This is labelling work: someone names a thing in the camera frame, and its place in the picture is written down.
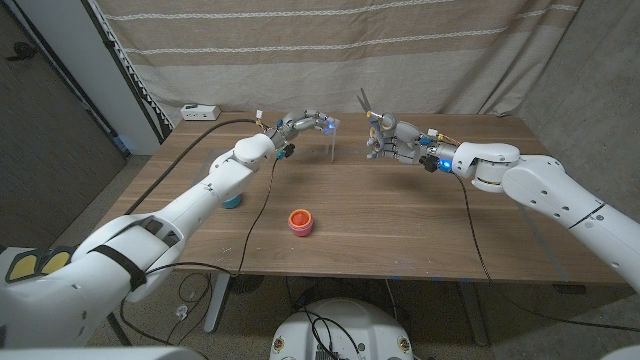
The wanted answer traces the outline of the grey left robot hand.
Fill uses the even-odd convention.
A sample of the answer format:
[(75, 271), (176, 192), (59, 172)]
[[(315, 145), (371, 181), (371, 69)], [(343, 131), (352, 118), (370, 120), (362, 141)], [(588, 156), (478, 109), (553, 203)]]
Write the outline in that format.
[(325, 135), (333, 135), (337, 132), (339, 125), (339, 119), (316, 110), (306, 109), (286, 114), (277, 122), (275, 128), (269, 129), (267, 135), (275, 149), (282, 150), (301, 132), (316, 129)]

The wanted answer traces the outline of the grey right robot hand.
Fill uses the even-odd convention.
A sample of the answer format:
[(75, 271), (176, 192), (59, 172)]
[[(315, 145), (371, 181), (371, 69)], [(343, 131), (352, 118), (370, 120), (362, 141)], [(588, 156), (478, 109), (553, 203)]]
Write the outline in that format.
[(418, 164), (422, 156), (427, 155), (427, 147), (439, 139), (439, 132), (429, 129), (426, 133), (413, 124), (398, 121), (393, 114), (366, 112), (370, 122), (369, 139), (371, 148), (369, 160), (389, 157), (405, 164)]

